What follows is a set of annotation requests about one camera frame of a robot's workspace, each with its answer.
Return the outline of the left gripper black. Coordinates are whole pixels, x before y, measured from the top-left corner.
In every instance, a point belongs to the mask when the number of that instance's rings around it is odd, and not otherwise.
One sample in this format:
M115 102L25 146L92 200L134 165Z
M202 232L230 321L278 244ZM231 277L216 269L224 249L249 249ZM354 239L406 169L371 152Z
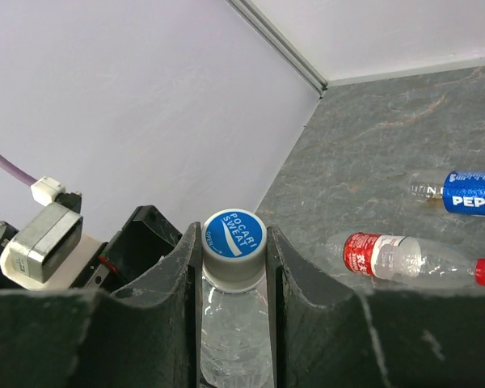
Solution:
M135 208L110 239L92 250L74 289L119 289L174 250L182 234L153 205Z

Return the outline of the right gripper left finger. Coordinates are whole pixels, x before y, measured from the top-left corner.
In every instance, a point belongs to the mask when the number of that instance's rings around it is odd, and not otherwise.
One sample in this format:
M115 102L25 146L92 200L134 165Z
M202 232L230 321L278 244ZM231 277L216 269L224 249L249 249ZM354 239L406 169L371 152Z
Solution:
M0 387L196 387L200 224L114 293L0 290Z

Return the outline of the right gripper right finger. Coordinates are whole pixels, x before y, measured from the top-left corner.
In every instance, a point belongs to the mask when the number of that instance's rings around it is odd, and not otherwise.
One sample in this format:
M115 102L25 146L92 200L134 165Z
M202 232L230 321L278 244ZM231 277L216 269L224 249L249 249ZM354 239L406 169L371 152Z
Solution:
M485 290L356 291L268 228L278 387L485 387Z

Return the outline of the blue white Pocari cap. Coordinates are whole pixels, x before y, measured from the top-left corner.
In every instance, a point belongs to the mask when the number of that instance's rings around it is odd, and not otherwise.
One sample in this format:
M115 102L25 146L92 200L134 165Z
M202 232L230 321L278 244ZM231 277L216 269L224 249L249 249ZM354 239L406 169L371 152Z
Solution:
M245 293L264 278L267 229L244 209L224 209L201 228L203 273L225 293Z

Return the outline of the clear Pocari Sweat bottle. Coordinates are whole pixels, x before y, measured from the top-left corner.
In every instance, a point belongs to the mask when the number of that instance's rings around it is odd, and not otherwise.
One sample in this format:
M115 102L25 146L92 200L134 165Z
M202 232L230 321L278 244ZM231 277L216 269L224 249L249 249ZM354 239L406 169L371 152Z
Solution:
M202 277L200 367L214 387L262 387L272 374L266 276L243 283Z

